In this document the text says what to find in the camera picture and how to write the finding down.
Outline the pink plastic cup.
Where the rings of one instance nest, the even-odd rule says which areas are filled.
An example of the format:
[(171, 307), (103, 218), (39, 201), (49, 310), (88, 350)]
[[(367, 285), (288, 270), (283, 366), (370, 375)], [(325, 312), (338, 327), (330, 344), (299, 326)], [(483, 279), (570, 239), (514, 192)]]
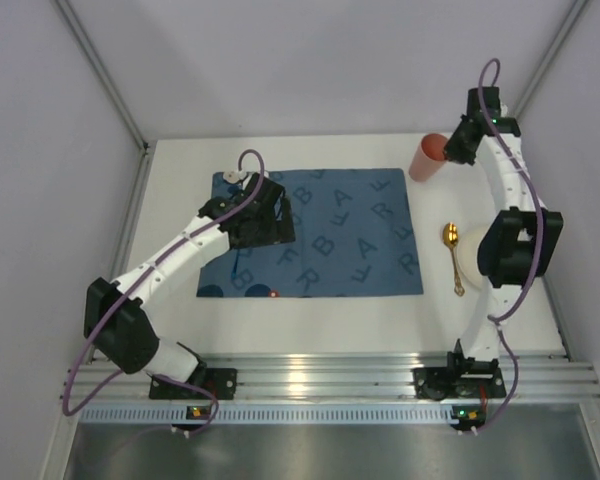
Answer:
[(448, 138), (442, 134), (425, 135), (414, 153), (408, 169), (409, 177), (415, 182), (426, 182), (447, 164), (444, 148)]

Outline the blue letter placemat cloth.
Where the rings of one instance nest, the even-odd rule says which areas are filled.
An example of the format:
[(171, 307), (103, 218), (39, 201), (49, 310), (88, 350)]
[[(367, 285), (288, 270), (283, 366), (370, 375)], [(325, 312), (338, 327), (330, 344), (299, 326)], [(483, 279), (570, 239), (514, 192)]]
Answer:
[(423, 292), (405, 174), (398, 168), (271, 171), (296, 239), (236, 251), (200, 272), (200, 298), (385, 297)]

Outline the cream round plate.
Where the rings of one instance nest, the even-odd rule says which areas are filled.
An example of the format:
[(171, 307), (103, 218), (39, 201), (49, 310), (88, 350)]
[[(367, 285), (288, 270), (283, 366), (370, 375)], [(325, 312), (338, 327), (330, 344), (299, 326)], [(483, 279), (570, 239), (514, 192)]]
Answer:
[(481, 290), (484, 283), (478, 267), (478, 251), (488, 229), (488, 225), (482, 225), (461, 234), (456, 248), (459, 271), (476, 291)]

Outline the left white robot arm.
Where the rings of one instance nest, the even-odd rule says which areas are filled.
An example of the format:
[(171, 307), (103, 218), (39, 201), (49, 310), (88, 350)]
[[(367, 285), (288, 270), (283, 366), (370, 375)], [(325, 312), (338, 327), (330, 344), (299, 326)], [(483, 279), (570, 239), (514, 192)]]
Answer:
[(84, 335), (122, 372), (190, 380), (203, 361), (191, 349), (158, 336), (157, 306), (204, 266), (231, 250), (295, 239), (285, 188), (258, 173), (230, 197), (208, 200), (174, 239), (148, 260), (88, 288)]

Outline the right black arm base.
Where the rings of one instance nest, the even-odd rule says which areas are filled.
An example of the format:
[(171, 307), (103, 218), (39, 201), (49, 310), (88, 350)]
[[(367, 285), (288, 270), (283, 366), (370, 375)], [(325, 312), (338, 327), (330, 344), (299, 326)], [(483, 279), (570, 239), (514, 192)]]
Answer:
[(422, 400), (504, 399), (507, 395), (501, 370), (470, 370), (451, 373), (445, 367), (413, 370), (416, 398)]

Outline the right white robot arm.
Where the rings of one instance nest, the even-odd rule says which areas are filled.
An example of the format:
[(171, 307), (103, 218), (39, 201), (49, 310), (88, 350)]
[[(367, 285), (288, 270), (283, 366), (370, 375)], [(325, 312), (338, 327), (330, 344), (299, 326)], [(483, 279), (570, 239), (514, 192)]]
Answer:
[(523, 160), (518, 122), (504, 112), (499, 89), (468, 91), (466, 113), (444, 148), (453, 163), (479, 166), (486, 175), (496, 216), (475, 248), (481, 292), (458, 339), (466, 356), (490, 363), (500, 356), (500, 337), (544, 276), (564, 226), (546, 208)]

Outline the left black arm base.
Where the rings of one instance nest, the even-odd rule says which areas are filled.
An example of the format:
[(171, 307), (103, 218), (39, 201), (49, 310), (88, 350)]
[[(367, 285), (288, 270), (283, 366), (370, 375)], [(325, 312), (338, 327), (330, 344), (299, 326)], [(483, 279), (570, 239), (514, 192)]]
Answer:
[(176, 383), (161, 376), (151, 378), (149, 398), (152, 400), (207, 399), (204, 391), (218, 400), (233, 400), (238, 371), (234, 368), (207, 367), (185, 382)]

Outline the gold metal fork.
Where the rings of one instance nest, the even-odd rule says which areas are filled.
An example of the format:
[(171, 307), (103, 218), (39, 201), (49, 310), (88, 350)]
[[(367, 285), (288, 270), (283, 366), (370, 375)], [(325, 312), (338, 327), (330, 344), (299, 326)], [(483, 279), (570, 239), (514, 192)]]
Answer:
[(459, 233), (457, 226), (449, 222), (447, 223), (442, 230), (442, 242), (448, 248), (453, 265), (453, 275), (454, 275), (454, 293), (462, 297), (465, 295), (465, 289), (462, 284), (458, 261), (456, 257), (456, 247), (459, 243)]

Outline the right aluminium frame post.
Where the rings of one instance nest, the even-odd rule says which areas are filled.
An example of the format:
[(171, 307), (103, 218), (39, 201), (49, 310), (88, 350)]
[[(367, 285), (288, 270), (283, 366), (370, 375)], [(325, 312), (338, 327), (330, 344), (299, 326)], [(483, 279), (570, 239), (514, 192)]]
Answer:
[(590, 1), (501, 1), (498, 25), (512, 42), (505, 58), (514, 62), (510, 114), (522, 121)]

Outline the aluminium frame post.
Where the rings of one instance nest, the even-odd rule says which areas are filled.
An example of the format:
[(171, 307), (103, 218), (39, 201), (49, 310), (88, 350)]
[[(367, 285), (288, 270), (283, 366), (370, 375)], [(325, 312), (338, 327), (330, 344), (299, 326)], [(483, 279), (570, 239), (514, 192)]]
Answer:
[(133, 143), (141, 152), (146, 152), (149, 148), (149, 143), (133, 118), (116, 82), (111, 76), (109, 69), (105, 65), (105, 62), (74, 6), (68, 0), (52, 0), (51, 4), (58, 12), (71, 37), (77, 43), (89, 68), (95, 75), (101, 89), (117, 113), (119, 119), (124, 124)]
[(512, 42), (505, 58), (514, 62), (510, 114), (522, 121), (590, 1), (501, 1), (498, 25)]

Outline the aluminium mounting rail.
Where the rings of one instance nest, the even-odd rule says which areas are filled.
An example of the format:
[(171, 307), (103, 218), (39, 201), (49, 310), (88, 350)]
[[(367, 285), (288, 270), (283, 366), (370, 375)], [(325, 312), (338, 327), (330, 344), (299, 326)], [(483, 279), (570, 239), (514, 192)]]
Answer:
[[(336, 400), (412, 401), (413, 371), (442, 367), (439, 355), (216, 355), (210, 367), (237, 370), (238, 401)], [(526, 355), (519, 359), (520, 377), (514, 400), (560, 403), (600, 400), (593, 366), (563, 356)]]

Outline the left aluminium frame post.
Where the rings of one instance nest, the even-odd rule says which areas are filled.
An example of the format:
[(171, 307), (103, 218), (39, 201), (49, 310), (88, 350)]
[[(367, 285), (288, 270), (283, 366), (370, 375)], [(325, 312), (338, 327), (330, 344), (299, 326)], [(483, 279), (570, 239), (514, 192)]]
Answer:
[(52, 0), (51, 4), (58, 12), (71, 37), (77, 43), (89, 68), (95, 75), (101, 89), (117, 113), (119, 119), (124, 124), (133, 143), (141, 152), (146, 152), (149, 148), (149, 143), (133, 118), (116, 82), (111, 76), (109, 69), (105, 65), (105, 62), (74, 6), (68, 0)]

